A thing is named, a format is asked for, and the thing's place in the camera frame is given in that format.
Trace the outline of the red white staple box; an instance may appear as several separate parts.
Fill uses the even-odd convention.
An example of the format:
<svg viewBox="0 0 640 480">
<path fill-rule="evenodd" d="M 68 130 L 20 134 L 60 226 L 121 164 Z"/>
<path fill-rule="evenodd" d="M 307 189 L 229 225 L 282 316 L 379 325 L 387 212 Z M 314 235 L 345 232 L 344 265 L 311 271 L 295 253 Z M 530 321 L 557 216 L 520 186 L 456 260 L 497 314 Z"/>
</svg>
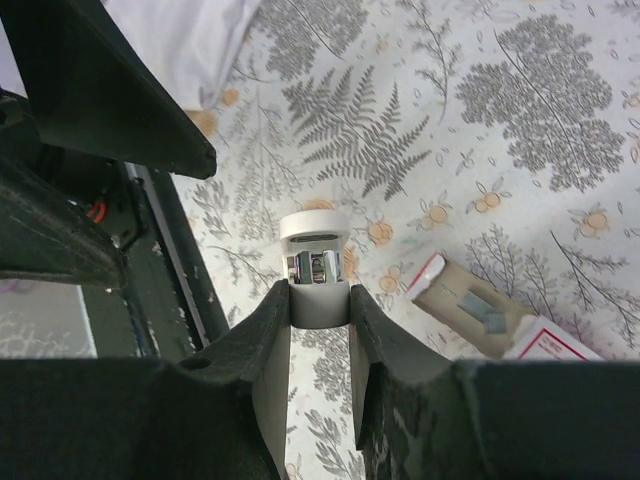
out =
<svg viewBox="0 0 640 480">
<path fill-rule="evenodd" d="M 439 253 L 423 265 L 406 296 L 490 359 L 601 359 L 547 317 L 517 303 Z"/>
</svg>

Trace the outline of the staple strip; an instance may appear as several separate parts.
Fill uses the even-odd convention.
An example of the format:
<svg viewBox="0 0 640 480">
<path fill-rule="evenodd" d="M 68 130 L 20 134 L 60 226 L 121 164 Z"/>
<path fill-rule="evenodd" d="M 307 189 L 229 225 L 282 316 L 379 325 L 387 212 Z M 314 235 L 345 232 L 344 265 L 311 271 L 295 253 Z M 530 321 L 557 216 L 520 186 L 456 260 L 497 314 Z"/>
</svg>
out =
<svg viewBox="0 0 640 480">
<path fill-rule="evenodd" d="M 458 307 L 482 324 L 485 334 L 507 332 L 505 314 L 471 291 L 467 291 Z"/>
</svg>

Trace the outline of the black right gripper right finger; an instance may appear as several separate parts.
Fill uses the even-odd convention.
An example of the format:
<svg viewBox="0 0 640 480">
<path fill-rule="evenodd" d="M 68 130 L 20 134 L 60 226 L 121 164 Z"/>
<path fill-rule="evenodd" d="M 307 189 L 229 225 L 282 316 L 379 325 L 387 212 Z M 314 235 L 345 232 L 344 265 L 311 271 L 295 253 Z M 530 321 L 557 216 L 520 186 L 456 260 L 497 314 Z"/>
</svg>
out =
<svg viewBox="0 0 640 480">
<path fill-rule="evenodd" d="M 350 292 L 356 446 L 369 479 L 635 479 L 639 366 L 450 361 Z"/>
</svg>

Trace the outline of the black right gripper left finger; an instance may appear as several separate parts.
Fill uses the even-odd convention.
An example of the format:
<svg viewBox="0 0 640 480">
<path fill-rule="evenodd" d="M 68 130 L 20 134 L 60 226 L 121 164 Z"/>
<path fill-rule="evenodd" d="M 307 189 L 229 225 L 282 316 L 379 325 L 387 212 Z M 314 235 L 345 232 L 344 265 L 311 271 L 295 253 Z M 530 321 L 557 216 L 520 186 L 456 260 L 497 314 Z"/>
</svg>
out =
<svg viewBox="0 0 640 480">
<path fill-rule="evenodd" d="M 282 479 L 289 289 L 178 363 L 5 360 L 5 479 Z"/>
</svg>

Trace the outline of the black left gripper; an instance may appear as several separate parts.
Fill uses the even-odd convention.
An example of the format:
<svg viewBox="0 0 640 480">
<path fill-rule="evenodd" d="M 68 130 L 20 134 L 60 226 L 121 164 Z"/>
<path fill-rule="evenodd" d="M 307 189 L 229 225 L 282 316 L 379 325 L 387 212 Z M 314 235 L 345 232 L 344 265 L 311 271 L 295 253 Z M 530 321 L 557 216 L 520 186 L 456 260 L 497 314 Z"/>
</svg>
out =
<svg viewBox="0 0 640 480">
<path fill-rule="evenodd" d="M 101 2 L 4 1 L 1 22 L 29 100 L 1 93 L 1 277 L 121 289 L 144 227 L 113 160 L 206 179 L 215 149 Z"/>
</svg>

